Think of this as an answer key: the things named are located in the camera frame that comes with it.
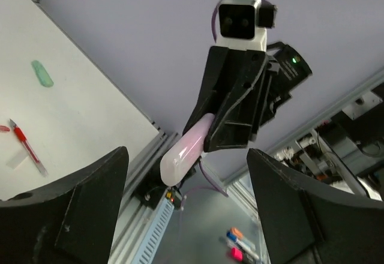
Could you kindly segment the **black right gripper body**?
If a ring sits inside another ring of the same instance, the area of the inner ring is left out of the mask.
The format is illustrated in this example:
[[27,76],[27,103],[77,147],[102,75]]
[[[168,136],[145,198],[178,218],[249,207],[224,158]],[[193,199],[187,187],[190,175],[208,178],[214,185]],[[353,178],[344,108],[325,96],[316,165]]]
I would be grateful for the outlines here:
[[290,98],[290,81],[277,58],[254,50],[230,49],[227,56],[228,126],[263,126],[275,118],[277,109]]

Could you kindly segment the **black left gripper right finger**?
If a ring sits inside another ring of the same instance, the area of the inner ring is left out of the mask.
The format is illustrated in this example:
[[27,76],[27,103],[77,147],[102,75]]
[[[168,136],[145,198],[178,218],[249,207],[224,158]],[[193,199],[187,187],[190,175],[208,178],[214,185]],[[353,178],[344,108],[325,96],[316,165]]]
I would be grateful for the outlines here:
[[383,263],[383,202],[297,172],[258,149],[247,164],[271,263]]

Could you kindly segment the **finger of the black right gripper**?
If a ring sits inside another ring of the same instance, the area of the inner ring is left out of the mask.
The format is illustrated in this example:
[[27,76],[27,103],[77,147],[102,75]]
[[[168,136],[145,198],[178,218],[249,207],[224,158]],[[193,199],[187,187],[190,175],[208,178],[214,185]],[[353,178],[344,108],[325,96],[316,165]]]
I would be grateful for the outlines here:
[[208,88],[208,110],[215,118],[204,141],[205,152],[248,145],[267,62],[267,54],[260,51],[210,51],[204,75],[215,77]]
[[183,129],[185,135],[204,115],[207,113],[214,115],[214,120],[208,128],[208,136],[212,137],[220,123],[220,113],[223,97],[223,88],[217,87],[220,76],[223,74],[224,64],[229,53],[229,48],[211,46],[205,64],[205,70],[200,86],[196,105]]

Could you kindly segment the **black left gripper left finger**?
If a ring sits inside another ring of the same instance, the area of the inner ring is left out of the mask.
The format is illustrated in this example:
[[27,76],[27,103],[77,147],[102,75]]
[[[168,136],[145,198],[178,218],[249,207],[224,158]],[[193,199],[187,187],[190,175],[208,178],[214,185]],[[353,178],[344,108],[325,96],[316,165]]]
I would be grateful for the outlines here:
[[96,162],[1,202],[1,263],[107,263],[129,154]]

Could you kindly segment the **pink highlighter pen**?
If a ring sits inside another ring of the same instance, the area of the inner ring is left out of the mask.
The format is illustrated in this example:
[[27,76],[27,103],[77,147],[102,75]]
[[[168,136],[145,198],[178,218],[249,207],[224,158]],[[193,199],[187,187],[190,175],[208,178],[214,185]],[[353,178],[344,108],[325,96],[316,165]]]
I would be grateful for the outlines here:
[[204,140],[214,117],[214,114],[205,114],[163,155],[160,161],[160,177],[166,186],[172,187],[180,183],[201,156]]

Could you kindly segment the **green highlighter pen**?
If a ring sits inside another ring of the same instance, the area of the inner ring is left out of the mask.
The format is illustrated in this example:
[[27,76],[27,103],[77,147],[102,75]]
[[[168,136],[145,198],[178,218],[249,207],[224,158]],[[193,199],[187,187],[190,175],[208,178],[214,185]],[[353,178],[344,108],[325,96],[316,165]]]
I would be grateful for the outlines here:
[[51,88],[54,85],[52,78],[40,61],[33,60],[31,66],[41,86]]

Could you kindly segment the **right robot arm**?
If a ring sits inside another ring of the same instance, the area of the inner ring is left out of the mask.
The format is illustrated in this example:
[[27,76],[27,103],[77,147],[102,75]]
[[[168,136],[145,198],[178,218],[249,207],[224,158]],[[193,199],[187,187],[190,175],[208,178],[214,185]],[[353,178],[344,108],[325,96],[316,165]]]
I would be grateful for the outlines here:
[[312,74],[303,57],[282,42],[255,50],[212,46],[197,103],[184,132],[205,114],[215,116],[204,139],[204,152],[246,148],[261,126],[291,99],[291,91]]

